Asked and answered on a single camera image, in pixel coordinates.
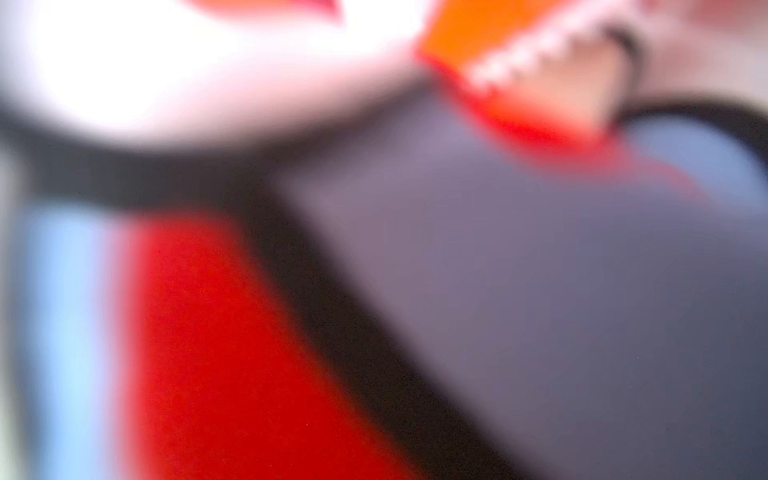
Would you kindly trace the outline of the colourful rainbow kids jacket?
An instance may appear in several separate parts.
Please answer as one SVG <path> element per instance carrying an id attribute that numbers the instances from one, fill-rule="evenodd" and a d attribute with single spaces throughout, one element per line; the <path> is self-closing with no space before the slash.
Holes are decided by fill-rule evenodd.
<path id="1" fill-rule="evenodd" d="M 31 479 L 763 479 L 763 1 L 5 1 Z"/>

